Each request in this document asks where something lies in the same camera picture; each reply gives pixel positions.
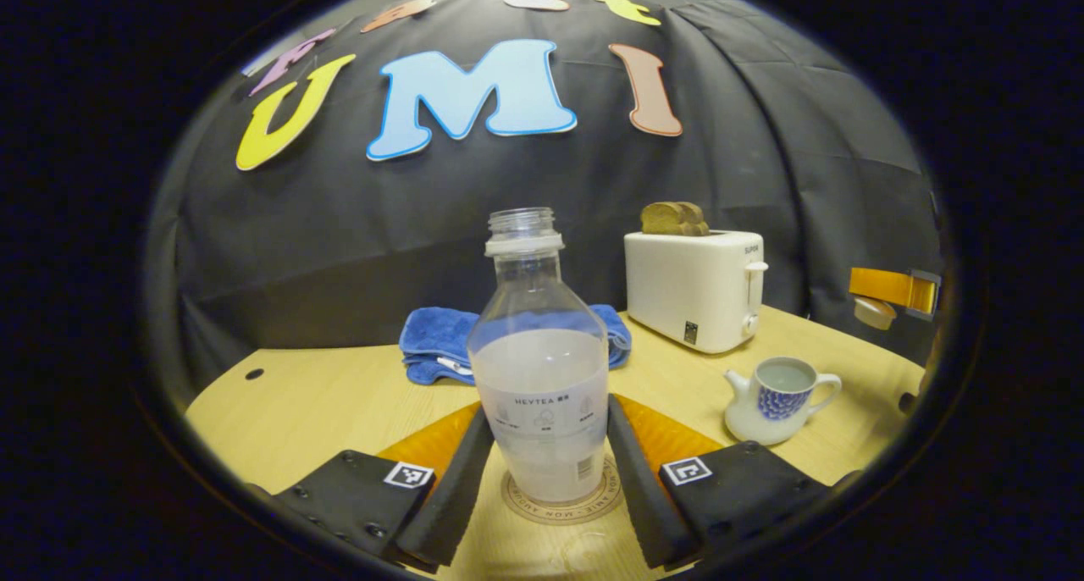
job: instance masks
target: milky liquid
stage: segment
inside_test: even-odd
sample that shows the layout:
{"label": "milky liquid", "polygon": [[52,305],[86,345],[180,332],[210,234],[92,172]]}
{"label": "milky liquid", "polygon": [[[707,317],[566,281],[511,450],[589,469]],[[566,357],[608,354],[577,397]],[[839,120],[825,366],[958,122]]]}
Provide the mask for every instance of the milky liquid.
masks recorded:
{"label": "milky liquid", "polygon": [[605,341],[570,330],[505,335],[472,356],[472,369],[496,446],[525,494],[565,502],[598,487]]}
{"label": "milky liquid", "polygon": [[800,392],[813,386],[816,376],[791,365],[766,365],[757,370],[760,382],[774,390]]}

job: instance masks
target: plastic bottle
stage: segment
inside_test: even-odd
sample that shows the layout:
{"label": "plastic bottle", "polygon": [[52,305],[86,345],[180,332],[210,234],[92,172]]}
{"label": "plastic bottle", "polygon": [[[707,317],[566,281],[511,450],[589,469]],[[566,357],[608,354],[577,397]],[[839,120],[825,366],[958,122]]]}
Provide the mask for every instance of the plastic bottle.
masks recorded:
{"label": "plastic bottle", "polygon": [[527,496],[578,501],[602,481],[606,325],[560,280],[553,210],[495,211],[489,225],[498,286],[467,337],[482,408]]}

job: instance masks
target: blue floral pattern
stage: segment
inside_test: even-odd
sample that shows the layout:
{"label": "blue floral pattern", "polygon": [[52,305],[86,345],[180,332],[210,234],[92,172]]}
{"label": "blue floral pattern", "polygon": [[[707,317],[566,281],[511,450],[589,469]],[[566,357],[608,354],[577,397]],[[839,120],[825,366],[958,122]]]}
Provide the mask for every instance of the blue floral pattern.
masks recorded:
{"label": "blue floral pattern", "polygon": [[812,392],[812,389],[805,392],[775,392],[761,388],[757,396],[757,409],[767,419],[785,421],[802,409]]}

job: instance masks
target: letter m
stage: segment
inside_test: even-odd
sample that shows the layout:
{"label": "letter m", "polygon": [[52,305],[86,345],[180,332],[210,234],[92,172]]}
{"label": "letter m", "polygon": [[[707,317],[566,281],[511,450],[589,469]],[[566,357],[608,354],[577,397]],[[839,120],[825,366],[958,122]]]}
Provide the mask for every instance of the letter m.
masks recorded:
{"label": "letter m", "polygon": [[388,99],[380,134],[365,155],[387,160],[425,149],[433,132],[418,126],[418,102],[425,103],[448,137],[465,138],[494,90],[496,109],[486,120],[490,132],[515,137],[572,130],[576,114],[560,105],[550,75],[554,49],[553,41],[501,41],[470,72],[441,52],[392,60],[380,68],[390,78]]}

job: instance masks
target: toaster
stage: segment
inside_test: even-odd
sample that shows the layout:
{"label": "toaster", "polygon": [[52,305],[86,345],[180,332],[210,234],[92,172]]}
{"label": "toaster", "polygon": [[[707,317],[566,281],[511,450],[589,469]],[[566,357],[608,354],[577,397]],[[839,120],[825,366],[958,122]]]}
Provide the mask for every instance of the toaster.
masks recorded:
{"label": "toaster", "polygon": [[629,315],[700,352],[751,338],[764,288],[764,240],[751,231],[706,236],[627,234]]}

